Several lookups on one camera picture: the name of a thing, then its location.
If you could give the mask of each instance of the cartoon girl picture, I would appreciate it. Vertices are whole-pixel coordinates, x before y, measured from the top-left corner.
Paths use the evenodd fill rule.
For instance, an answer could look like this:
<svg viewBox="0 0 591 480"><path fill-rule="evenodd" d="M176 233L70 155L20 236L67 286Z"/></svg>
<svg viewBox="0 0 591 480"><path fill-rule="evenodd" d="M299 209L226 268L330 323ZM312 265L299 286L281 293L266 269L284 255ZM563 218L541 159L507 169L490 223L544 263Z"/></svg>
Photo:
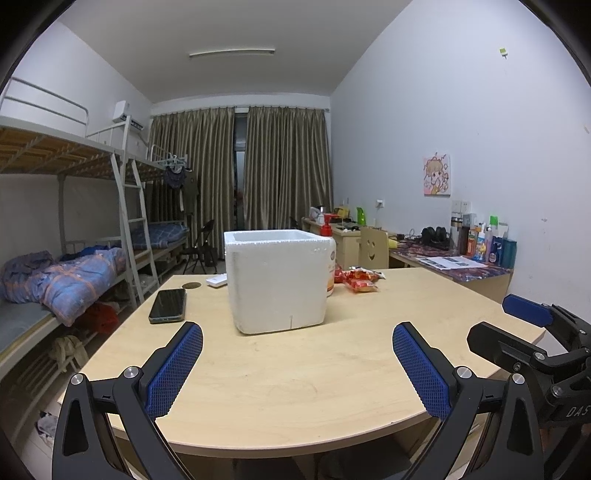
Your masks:
<svg viewBox="0 0 591 480"><path fill-rule="evenodd" d="M449 156L437 156L424 159L425 178L423 193L425 195L449 195Z"/></svg>

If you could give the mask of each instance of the green kettle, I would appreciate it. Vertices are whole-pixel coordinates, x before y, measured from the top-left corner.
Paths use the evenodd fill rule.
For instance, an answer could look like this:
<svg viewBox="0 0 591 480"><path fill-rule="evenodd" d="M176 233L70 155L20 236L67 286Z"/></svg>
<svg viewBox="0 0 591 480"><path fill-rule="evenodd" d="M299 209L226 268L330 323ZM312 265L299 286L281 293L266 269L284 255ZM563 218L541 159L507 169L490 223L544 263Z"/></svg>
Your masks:
<svg viewBox="0 0 591 480"><path fill-rule="evenodd" d="M365 225L365 212L361 207L357 207L357 223Z"/></svg>

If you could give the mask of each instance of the ceiling light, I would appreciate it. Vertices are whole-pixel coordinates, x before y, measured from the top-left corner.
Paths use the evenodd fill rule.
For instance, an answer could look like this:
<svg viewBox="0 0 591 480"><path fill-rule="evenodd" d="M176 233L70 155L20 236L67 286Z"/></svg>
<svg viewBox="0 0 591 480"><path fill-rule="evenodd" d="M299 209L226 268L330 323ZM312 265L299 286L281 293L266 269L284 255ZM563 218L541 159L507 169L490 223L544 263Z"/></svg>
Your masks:
<svg viewBox="0 0 591 480"><path fill-rule="evenodd" d="M224 48L223 50L196 51L189 58L211 57L214 55L274 55L274 48Z"/></svg>

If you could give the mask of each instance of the metal screw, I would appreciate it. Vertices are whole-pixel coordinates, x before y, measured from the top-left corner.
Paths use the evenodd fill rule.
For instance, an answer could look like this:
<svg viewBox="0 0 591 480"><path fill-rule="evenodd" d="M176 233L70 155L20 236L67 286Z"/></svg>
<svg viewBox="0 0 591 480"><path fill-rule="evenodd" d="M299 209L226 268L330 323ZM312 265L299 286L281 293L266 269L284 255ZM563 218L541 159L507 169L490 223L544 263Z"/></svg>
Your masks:
<svg viewBox="0 0 591 480"><path fill-rule="evenodd" d="M468 367L458 367L456 372L460 378L470 378L472 376L472 370Z"/></svg>
<svg viewBox="0 0 591 480"><path fill-rule="evenodd" d="M523 385L525 383L525 378L521 374L513 374L511 378L517 385Z"/></svg>
<svg viewBox="0 0 591 480"><path fill-rule="evenodd" d="M72 385L80 385L83 380L84 380L84 375L76 374L71 378L70 382Z"/></svg>
<svg viewBox="0 0 591 480"><path fill-rule="evenodd" d="M123 370L123 376L125 378L135 378L138 376L138 374L139 374L138 367L127 367L125 370Z"/></svg>

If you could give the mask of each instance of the styrofoam container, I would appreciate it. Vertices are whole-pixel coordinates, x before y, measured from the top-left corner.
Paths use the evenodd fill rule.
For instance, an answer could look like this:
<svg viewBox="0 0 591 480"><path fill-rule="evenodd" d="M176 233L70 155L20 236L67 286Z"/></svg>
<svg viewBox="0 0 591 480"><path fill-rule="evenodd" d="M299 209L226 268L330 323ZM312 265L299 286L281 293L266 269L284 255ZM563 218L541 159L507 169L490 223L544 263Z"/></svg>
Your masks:
<svg viewBox="0 0 591 480"><path fill-rule="evenodd" d="M225 232L230 306L243 333L324 321L332 238L300 230Z"/></svg>

